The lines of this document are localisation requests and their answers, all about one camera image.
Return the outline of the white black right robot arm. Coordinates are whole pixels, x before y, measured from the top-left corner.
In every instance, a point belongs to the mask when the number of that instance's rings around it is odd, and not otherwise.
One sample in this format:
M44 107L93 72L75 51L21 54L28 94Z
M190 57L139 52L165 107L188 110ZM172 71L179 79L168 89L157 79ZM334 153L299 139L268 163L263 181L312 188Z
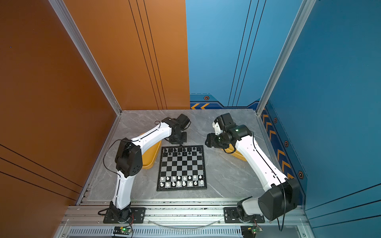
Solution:
M245 125L220 126L214 122L212 126L214 132L207 135L206 146L227 149L232 145L244 156L265 191L259 198L249 197L237 203L241 221L251 221L256 215L264 215L273 221L297 208L300 194L298 181L288 178L270 161Z

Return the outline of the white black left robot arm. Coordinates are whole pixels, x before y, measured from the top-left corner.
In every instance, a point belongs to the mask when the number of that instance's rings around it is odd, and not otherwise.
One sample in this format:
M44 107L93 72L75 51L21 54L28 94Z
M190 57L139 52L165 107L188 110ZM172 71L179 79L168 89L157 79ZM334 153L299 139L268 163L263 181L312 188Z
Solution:
M119 140L115 157L116 189L107 210L118 223L129 223L129 219L132 218L131 192L135 176L143 168L143 154L166 138L171 144L185 143L187 141L185 130L190 123L190 119L184 114L175 119L167 117L157 121L156 127L138 137Z

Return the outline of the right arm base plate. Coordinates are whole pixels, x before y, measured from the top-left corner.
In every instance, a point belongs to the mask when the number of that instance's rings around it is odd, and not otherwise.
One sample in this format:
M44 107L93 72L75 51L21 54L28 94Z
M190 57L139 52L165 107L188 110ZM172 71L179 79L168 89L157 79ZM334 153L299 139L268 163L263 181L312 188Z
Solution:
M224 207L225 223L265 223L265 217L261 214L248 215L239 207Z

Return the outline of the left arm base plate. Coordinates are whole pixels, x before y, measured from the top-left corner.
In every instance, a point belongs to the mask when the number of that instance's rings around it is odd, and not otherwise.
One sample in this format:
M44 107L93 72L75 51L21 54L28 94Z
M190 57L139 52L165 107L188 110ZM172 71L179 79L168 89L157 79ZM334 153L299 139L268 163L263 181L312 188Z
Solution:
M146 213L145 207L131 207L116 211L111 208L106 210L104 224L142 224Z

